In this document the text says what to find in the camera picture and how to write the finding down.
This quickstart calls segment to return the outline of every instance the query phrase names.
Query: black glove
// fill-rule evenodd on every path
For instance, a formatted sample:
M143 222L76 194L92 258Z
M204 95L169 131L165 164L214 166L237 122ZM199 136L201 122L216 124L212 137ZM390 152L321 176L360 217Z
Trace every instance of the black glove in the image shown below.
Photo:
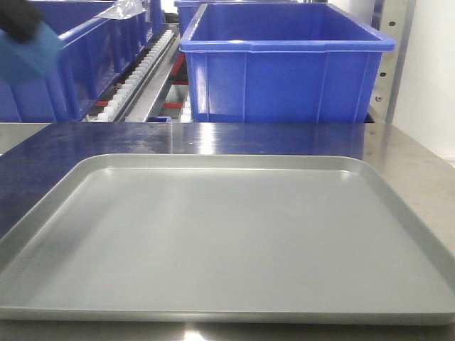
M41 13L27 0L0 0L0 29L19 43L35 37Z

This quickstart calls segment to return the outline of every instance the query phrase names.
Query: metal post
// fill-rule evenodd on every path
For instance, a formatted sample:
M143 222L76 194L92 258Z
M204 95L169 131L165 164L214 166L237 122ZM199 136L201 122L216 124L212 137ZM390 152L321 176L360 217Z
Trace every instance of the metal post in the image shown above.
M376 122L392 123L405 64L416 0L376 0L373 26L393 37L397 49L386 53L376 79L370 114Z

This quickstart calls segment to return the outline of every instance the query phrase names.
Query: gray tray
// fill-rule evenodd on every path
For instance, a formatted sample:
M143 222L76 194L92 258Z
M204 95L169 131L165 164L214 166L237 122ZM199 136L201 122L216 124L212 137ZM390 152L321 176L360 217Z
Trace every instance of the gray tray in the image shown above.
M454 264L362 161L98 156L0 241L0 318L444 324Z

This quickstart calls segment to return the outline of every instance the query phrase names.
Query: blue plastic crate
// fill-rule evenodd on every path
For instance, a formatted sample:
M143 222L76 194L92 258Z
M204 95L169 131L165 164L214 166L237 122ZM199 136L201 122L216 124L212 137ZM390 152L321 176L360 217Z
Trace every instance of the blue plastic crate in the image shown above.
M152 38L157 37L164 28L164 15L161 10L161 0L143 0L146 2L147 12L145 13L145 45L150 43Z
M181 41L196 121L364 122L393 39L328 4L203 4Z
M11 86L0 79L0 121L82 119L139 52L137 16L96 16L113 1L34 1L63 50L46 78Z
M169 123L172 122L172 118L169 116L150 116L147 118L147 122L153 123Z
M258 2L296 2L296 0L176 0L174 5L178 11L178 29L183 36L201 4L248 4Z

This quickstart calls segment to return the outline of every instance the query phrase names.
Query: stainless steel table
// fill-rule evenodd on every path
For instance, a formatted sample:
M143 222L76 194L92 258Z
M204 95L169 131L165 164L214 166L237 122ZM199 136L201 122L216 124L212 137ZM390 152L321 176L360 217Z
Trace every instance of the stainless steel table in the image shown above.
M381 124L52 124L0 158L0 235L77 162L103 153L342 155L367 161L455 254L455 169ZM0 340L454 340L455 325L0 322Z

